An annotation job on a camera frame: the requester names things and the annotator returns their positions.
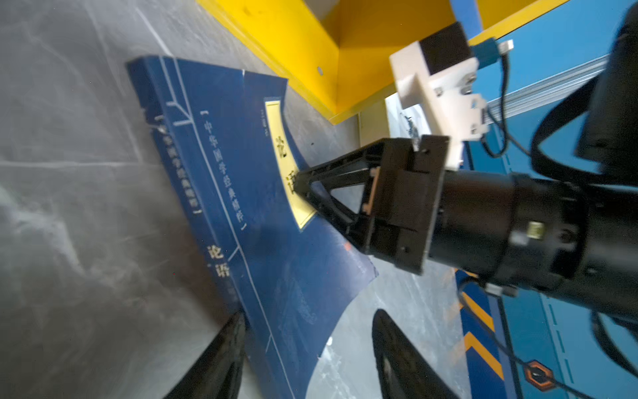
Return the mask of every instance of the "yellow sticker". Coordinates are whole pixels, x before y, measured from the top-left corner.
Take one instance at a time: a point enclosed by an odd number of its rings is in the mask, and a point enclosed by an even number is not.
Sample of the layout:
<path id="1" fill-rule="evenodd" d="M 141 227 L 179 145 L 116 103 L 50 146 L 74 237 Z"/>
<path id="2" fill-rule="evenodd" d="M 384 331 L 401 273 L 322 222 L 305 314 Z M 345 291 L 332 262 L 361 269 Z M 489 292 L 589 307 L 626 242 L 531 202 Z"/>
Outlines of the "yellow sticker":
<path id="1" fill-rule="evenodd" d="M 308 204 L 300 195 L 295 193 L 294 184 L 295 177 L 299 171 L 297 162 L 290 152 L 288 140 L 283 129 L 281 121 L 281 101 L 266 102 L 266 118 L 268 118 L 268 126 L 271 131 L 272 147 L 279 165 L 279 173 L 281 174 L 281 182 L 283 183 L 288 204 L 292 211 L 295 221 L 300 229 L 312 219 L 315 209 Z"/>

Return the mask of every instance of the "yellow box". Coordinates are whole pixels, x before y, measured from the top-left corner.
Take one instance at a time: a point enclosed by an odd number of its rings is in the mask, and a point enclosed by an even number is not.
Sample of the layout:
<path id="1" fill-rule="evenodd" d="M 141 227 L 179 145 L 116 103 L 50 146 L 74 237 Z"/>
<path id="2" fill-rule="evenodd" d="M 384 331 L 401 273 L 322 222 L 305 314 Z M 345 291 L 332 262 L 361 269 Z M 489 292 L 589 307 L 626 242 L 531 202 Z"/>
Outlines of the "yellow box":
<path id="1" fill-rule="evenodd" d="M 567 0 L 476 0 L 502 37 Z M 456 19 L 449 0 L 341 0 L 317 20 L 303 0 L 198 0 L 333 124 L 395 92 L 389 56 Z"/>

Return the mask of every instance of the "marble surface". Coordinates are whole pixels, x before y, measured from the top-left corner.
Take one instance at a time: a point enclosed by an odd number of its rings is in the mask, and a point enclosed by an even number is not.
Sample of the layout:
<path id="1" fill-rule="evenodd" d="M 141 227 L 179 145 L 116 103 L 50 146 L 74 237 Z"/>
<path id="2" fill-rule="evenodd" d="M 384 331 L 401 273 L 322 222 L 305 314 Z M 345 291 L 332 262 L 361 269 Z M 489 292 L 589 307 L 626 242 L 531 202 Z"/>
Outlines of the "marble surface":
<path id="1" fill-rule="evenodd" d="M 3 398 L 163 397 L 228 317 L 124 69 L 166 53 L 272 74 L 193 0 L 0 2 Z M 292 90 L 285 117 L 311 165 L 358 146 L 356 119 L 332 126 Z M 375 263 L 308 397 L 380 398 L 383 307 L 469 398 L 450 270 Z M 240 397 L 261 397 L 249 367 Z"/>

